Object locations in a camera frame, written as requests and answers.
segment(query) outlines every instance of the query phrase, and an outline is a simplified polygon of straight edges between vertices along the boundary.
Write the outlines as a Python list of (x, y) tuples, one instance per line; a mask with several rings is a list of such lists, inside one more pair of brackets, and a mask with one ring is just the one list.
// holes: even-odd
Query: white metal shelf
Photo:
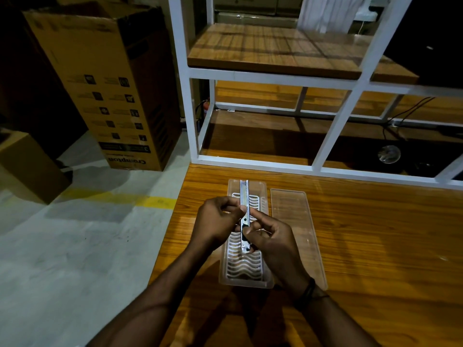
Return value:
[[(209, 68), (193, 68), (187, 64), (189, 52), (188, 42), (186, 38), (184, 15), (182, 12), (182, 0), (169, 0), (170, 14), (172, 19), (172, 29), (174, 33), (174, 42), (177, 53), (177, 62), (180, 75), (180, 83), (182, 89), (183, 104), (185, 108), (185, 118), (187, 121), (188, 142), (190, 145), (190, 154), (192, 163), (234, 167), (244, 169), (266, 170), (281, 173), (316, 175), (343, 179), (377, 181), (394, 184), (416, 185), (416, 186), (431, 186), (449, 189), (463, 190), (463, 181), (452, 180), (456, 175), (463, 171), (463, 156), (456, 159), (447, 168), (445, 168), (435, 178), (416, 177), (410, 175), (388, 174), (378, 172), (357, 171), (349, 169), (337, 169), (323, 167), (330, 151), (332, 150), (336, 140), (338, 139), (342, 129), (349, 118), (362, 119), (362, 116), (351, 115), (356, 103), (364, 91), (374, 91), (382, 93), (395, 93), (397, 95), (412, 94), (419, 96), (449, 96), (463, 98), (463, 90), (448, 89), (441, 87), (424, 87), (403, 84), (389, 84), (371, 82), (370, 78), (378, 65), (384, 51), (389, 44), (392, 36), (397, 29), (403, 15), (405, 14), (408, 5), (412, 0), (391, 0), (389, 6), (384, 10), (381, 18), (381, 23), (378, 26), (367, 53), (362, 60), (360, 68), (362, 74), (358, 80), (341, 80), (319, 77), (305, 77), (297, 75), (285, 74), (269, 74), (269, 73), (252, 73), (233, 70), (209, 69)], [(213, 2), (206, 0), (207, 4), (207, 20), (209, 24), (213, 24)], [(194, 103), (191, 92), (191, 79), (207, 79), (210, 80), (211, 104), (206, 114), (205, 121), (201, 132), (198, 135), (194, 120)], [(216, 104), (215, 102), (215, 80), (254, 82), (264, 84), (279, 84), (306, 87), (320, 87), (327, 89), (348, 90), (348, 94), (344, 98), (339, 111), (334, 115), (333, 122), (328, 130), (328, 133), (323, 140), (323, 143), (318, 150), (318, 153), (311, 166), (295, 165), (287, 163), (265, 162), (258, 160), (244, 160), (237, 158), (225, 158), (217, 156), (201, 155), (201, 147), (209, 125), (212, 111)], [(286, 110), (288, 114), (318, 114), (315, 111), (304, 111), (301, 107), (300, 100), (303, 100), (304, 95), (300, 95), (300, 99), (293, 110)], [(243, 105), (242, 110), (265, 110), (270, 113), (272, 107), (246, 106)], [(279, 114), (284, 113), (283, 110), (276, 109)], [(332, 116), (333, 113), (321, 112)], [(387, 118), (385, 112), (379, 119)]]

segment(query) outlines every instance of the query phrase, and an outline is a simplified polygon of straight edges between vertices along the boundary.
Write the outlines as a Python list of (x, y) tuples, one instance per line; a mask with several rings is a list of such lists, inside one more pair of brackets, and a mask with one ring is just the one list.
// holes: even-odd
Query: yellow floor marking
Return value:
[(105, 202), (114, 204), (133, 204), (139, 207), (162, 208), (173, 210), (175, 203), (174, 198), (165, 198), (158, 196), (135, 195), (130, 193), (112, 193), (102, 190), (75, 189), (69, 188), (61, 193), (60, 197), (69, 199), (85, 199), (87, 201)]

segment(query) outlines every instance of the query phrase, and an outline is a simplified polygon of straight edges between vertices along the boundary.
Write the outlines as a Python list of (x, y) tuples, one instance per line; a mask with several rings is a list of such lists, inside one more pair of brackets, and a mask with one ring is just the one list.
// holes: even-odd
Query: crompton logo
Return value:
[(146, 161), (144, 161), (144, 160), (129, 160), (127, 158), (109, 158), (109, 161), (111, 161), (111, 162), (129, 162), (129, 163), (146, 164)]

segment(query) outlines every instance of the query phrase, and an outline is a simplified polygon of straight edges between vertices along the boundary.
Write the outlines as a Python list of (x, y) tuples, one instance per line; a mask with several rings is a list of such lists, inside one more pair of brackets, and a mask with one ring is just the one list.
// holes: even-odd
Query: plastic container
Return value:
[[(239, 198), (239, 180), (228, 181), (229, 196)], [(249, 204), (259, 211), (269, 214), (267, 185), (260, 181), (249, 182)], [(241, 253), (241, 234), (231, 233), (222, 245), (220, 273), (218, 281), (224, 285), (258, 287), (271, 289), (274, 286), (272, 272), (265, 264), (262, 253)]]
[(326, 290), (328, 288), (327, 278), (306, 193), (270, 189), (270, 199), (272, 217), (291, 226), (305, 270), (322, 290)]

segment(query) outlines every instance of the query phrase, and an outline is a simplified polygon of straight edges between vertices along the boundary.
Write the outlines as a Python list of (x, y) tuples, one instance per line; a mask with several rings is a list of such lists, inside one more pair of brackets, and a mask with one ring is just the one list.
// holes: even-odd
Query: printed icon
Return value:
[(93, 97), (95, 98), (95, 100), (97, 100), (97, 101), (103, 101), (103, 95), (101, 95), (101, 93), (98, 93), (98, 92), (96, 92), (96, 91), (93, 91), (92, 94), (93, 94)]
[(84, 77), (85, 77), (85, 81), (87, 82), (87, 84), (96, 85), (96, 81), (93, 75), (84, 74)]
[(124, 96), (125, 96), (125, 100), (126, 100), (127, 102), (130, 102), (130, 103), (132, 103), (132, 104), (135, 103), (135, 99), (133, 98), (133, 95), (124, 95)]
[(120, 86), (122, 86), (122, 87), (130, 87), (129, 79), (127, 79), (127, 78), (119, 77), (119, 83), (120, 83)]

